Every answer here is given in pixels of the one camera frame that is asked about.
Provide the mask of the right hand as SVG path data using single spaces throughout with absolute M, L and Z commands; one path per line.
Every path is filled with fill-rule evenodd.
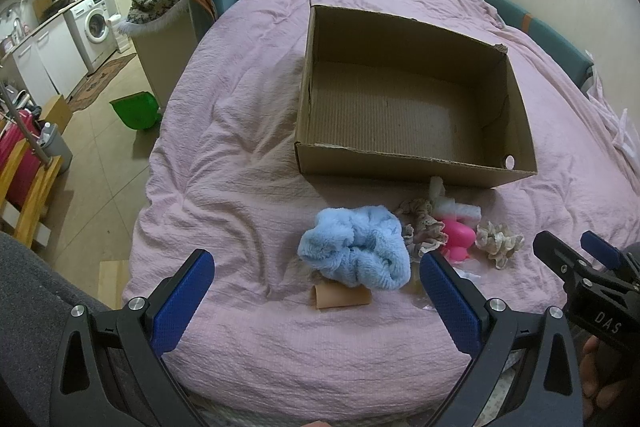
M 622 356 L 596 336 L 590 336 L 582 348 L 579 375 L 584 419 L 595 410 L 608 409 L 626 386 Z

